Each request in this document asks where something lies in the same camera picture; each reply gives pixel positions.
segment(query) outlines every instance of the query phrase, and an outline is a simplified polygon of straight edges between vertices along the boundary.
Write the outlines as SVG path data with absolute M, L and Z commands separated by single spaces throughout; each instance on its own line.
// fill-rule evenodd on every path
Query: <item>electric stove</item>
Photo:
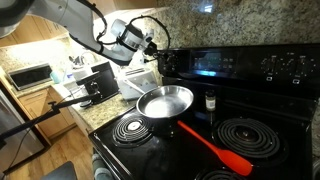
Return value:
M 315 80 L 320 74 L 314 71 L 319 47 L 170 50 L 158 60 L 163 84 L 183 86 L 194 94 L 191 107 L 168 121 L 170 131 L 157 133 L 161 119 L 144 117 L 134 107 L 89 138 L 115 179 L 312 179 L 311 120 L 318 98 Z M 289 64 L 291 69 L 281 70 L 291 59 L 294 68 Z M 208 90 L 216 92 L 213 112 L 205 108 Z M 233 172 L 177 126 L 177 120 L 217 147 L 247 159 L 252 172 Z

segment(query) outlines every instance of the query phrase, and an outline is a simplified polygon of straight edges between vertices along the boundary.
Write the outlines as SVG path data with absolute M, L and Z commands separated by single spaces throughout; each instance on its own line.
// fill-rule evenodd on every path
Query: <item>small bottle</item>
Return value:
M 214 111 L 216 109 L 216 95 L 214 90 L 206 91 L 206 108 L 207 111 Z

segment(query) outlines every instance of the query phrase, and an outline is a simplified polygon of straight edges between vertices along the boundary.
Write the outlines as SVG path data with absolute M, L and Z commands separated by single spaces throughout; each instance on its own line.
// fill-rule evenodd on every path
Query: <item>pan handle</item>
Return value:
M 145 92 L 139 88 L 138 86 L 136 86 L 135 84 L 133 84 L 131 81 L 129 81 L 128 79 L 123 79 L 123 82 L 126 83 L 128 86 L 132 87 L 133 89 L 139 91 L 141 94 L 144 94 Z

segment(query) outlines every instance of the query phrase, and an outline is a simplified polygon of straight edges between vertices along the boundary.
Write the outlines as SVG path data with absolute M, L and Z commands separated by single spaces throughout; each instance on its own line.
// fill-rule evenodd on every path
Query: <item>microwave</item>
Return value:
M 48 63 L 28 66 L 8 72 L 11 83 L 17 90 L 23 90 L 50 81 L 52 69 Z

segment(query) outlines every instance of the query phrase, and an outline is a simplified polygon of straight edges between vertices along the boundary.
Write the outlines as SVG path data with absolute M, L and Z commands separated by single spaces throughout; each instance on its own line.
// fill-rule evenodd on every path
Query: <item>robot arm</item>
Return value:
M 92 11 L 97 9 L 87 0 L 4 1 L 7 3 L 0 2 L 0 37 L 1 33 L 9 34 L 13 31 L 26 13 L 36 15 L 62 25 L 69 31 L 73 40 L 121 66 L 129 65 L 133 54 L 139 48 L 145 49 L 153 37 L 153 34 L 144 36 L 139 28 L 132 24 L 126 26 L 123 21 L 118 20 L 112 26 L 117 43 L 111 49 L 107 49 L 93 36 Z

